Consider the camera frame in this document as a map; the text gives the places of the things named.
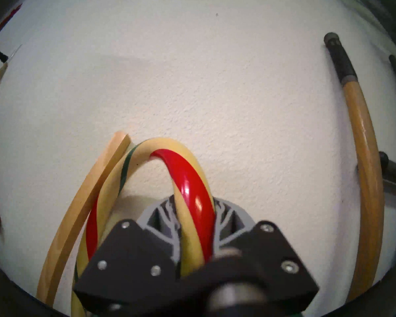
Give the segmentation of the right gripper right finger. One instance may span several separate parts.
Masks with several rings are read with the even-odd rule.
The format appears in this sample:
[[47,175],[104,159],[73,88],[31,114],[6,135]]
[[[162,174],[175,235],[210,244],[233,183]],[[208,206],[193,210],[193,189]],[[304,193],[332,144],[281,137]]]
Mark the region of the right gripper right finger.
[[310,304],[319,287],[283,233],[273,222],[255,222],[245,209],[214,198],[213,255],[236,248],[267,283],[277,304]]

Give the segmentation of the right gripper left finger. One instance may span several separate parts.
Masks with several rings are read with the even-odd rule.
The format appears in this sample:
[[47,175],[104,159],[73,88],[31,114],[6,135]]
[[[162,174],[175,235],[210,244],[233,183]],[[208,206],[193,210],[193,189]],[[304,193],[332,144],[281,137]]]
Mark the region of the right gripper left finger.
[[181,226],[174,196],[116,224],[74,286],[82,307],[104,315],[121,306],[133,314],[154,309],[181,271]]

